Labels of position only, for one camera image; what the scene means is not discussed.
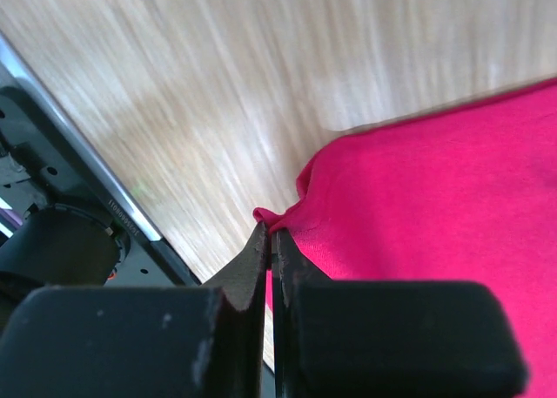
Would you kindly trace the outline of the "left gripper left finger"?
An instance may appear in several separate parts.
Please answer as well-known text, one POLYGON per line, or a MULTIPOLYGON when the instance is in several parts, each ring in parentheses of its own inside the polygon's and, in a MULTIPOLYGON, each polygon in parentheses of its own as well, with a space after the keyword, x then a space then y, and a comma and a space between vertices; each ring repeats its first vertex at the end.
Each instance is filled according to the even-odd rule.
POLYGON ((268 231, 198 287, 41 287, 1 336, 4 397, 256 397, 268 231))

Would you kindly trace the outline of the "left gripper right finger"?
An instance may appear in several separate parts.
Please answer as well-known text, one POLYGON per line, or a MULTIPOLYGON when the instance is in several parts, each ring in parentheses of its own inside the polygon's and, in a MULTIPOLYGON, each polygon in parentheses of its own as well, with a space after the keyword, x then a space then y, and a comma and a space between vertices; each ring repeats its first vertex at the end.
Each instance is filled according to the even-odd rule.
POLYGON ((515 397, 528 369, 500 301, 471 281, 333 280, 272 237, 279 397, 515 397))

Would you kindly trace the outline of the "red t-shirt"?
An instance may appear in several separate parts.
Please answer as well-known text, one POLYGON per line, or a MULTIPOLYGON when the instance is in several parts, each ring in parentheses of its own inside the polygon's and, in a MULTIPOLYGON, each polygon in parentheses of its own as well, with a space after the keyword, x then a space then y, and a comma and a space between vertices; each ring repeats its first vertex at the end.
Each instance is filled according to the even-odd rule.
POLYGON ((254 217, 287 229, 334 279, 490 287, 530 367, 556 394, 556 83, 338 138, 299 174, 299 199, 254 217))

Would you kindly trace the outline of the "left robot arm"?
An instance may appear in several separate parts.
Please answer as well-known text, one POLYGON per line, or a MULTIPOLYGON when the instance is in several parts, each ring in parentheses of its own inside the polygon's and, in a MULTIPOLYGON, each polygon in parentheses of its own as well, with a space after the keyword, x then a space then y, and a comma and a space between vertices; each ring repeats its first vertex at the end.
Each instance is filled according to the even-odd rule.
POLYGON ((199 287, 108 287, 123 249, 50 208, 1 247, 4 397, 257 397, 272 290, 279 397, 515 397, 528 371, 502 305, 467 281, 341 281, 255 227, 199 287))

